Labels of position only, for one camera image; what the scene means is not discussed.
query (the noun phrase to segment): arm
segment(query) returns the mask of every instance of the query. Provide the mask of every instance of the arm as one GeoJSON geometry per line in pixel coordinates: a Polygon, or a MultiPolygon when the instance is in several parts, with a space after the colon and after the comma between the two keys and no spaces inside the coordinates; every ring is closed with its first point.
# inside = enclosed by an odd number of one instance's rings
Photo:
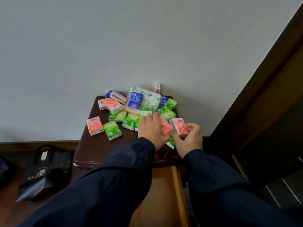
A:
{"type": "Polygon", "coordinates": [[[146,138],[116,146],[105,162],[51,198],[20,226],[128,226],[152,181],[146,138]]]}
{"type": "Polygon", "coordinates": [[[204,153],[200,127],[187,126],[188,137],[182,141],[174,136],[174,140],[188,173],[191,203],[201,226],[297,226],[227,163],[204,153]]]}

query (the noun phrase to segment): brown wooden table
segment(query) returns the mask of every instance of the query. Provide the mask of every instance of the brown wooden table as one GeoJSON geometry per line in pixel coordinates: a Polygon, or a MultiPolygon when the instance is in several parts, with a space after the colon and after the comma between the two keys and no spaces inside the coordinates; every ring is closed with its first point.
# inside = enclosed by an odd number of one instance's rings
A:
{"type": "MultiPolygon", "coordinates": [[[[100,110],[98,100],[105,96],[97,96],[93,104],[88,119],[99,116],[102,124],[107,123],[109,110],[100,110]]],[[[84,127],[77,151],[74,155],[73,165],[77,168],[90,169],[100,165],[108,153],[118,144],[127,144],[138,137],[138,132],[123,128],[122,123],[117,123],[122,130],[122,136],[109,141],[105,132],[91,136],[87,125],[84,127]]],[[[175,166],[181,164],[181,158],[176,149],[172,150],[168,145],[164,145],[154,155],[153,168],[175,166]]]]}

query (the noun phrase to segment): tile grout line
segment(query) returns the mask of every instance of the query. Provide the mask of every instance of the tile grout line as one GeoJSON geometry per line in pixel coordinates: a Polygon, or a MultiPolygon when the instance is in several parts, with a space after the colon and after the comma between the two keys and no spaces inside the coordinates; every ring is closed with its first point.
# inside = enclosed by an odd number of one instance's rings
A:
{"type": "Polygon", "coordinates": [[[294,195],[294,197],[298,200],[298,202],[302,205],[302,203],[299,201],[297,196],[294,194],[294,192],[291,190],[291,188],[287,185],[286,181],[284,179],[282,179],[282,181],[285,183],[285,185],[288,187],[288,189],[291,191],[291,193],[294,195]]]}
{"type": "Polygon", "coordinates": [[[277,203],[277,205],[279,206],[279,208],[281,209],[281,206],[279,205],[278,201],[276,200],[275,196],[271,193],[271,191],[269,190],[269,188],[267,186],[265,186],[267,188],[267,190],[270,192],[271,196],[273,197],[273,199],[275,200],[275,202],[277,203]]]}

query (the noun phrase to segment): open drawer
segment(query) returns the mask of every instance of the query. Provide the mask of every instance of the open drawer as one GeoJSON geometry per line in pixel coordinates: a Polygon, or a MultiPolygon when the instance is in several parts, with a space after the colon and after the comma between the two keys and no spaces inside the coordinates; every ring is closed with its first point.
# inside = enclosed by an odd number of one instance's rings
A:
{"type": "Polygon", "coordinates": [[[179,169],[153,168],[151,188],[135,210],[130,227],[190,226],[179,169]]]}

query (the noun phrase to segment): hand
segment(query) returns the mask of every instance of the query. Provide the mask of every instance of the hand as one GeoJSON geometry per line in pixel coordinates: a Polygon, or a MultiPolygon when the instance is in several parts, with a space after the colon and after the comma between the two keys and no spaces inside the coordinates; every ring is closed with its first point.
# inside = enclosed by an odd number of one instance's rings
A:
{"type": "Polygon", "coordinates": [[[173,135],[178,154],[183,159],[184,156],[195,149],[202,149],[202,135],[200,135],[200,126],[194,123],[187,123],[185,126],[189,130],[188,136],[183,141],[178,134],[173,135]]]}
{"type": "Polygon", "coordinates": [[[165,136],[161,135],[160,115],[161,112],[158,111],[153,115],[142,116],[138,125],[138,138],[147,138],[154,144],[156,151],[170,140],[170,132],[165,136]]]}

